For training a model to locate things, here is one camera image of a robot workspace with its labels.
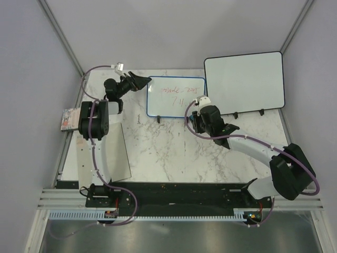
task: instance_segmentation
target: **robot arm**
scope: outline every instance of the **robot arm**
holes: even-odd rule
[[[197,111],[192,112],[189,120],[192,122],[196,133],[206,132],[210,137],[224,135],[252,136],[236,125],[225,124],[219,109],[211,104],[211,100],[207,96],[197,98],[195,106],[197,106]],[[270,177],[253,179],[242,189],[247,191],[254,199],[282,195],[286,199],[294,200],[312,182],[310,176],[297,163],[258,142],[239,137],[216,139],[214,142],[227,149],[245,153],[271,169],[272,175]],[[291,143],[284,147],[280,144],[263,142],[292,155],[315,176],[312,167],[298,145]]]

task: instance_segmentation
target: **wall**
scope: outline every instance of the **wall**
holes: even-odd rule
[[[0,248],[23,252],[79,74],[35,0],[0,1]]]
[[[46,0],[82,68],[202,69],[280,50],[306,0]]]
[[[306,153],[322,187],[337,235],[337,1],[313,4],[284,54],[283,109],[293,141]]]

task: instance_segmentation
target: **black cable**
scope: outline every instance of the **black cable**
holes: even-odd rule
[[[89,193],[90,192],[90,190],[87,188],[87,187],[85,187],[85,186],[82,186],[81,188],[80,188],[80,194],[82,195],[82,196],[84,196],[84,197],[88,197],[88,195],[85,195],[85,194],[83,194],[81,191],[82,191],[82,188],[84,188],[84,190],[87,190],[87,192]]]

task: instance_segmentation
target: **blue frame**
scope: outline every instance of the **blue frame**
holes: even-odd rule
[[[149,77],[161,77],[161,78],[199,78],[204,80],[204,95],[206,94],[206,79],[203,77],[199,76],[159,76],[159,75],[151,75]],[[148,84],[146,85],[146,115],[151,118],[155,118],[157,116],[160,116],[161,118],[174,118],[174,119],[183,119],[184,117],[172,117],[172,116],[161,116],[161,115],[156,115],[156,116],[151,116],[147,113],[147,108],[148,108]]]

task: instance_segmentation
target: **white marble surface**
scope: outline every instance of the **white marble surface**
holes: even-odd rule
[[[137,75],[204,76],[203,70],[135,70]],[[87,92],[103,98],[103,82],[118,79],[112,70],[92,71]],[[270,170],[253,158],[198,139],[184,126],[183,119],[161,119],[146,115],[146,88],[128,92],[124,101],[123,131],[132,177],[126,181],[139,182],[248,182],[270,175]],[[264,116],[258,112],[223,116],[225,123],[262,139],[286,144],[278,110]],[[78,180],[76,146],[72,140],[64,166],[62,180]]]

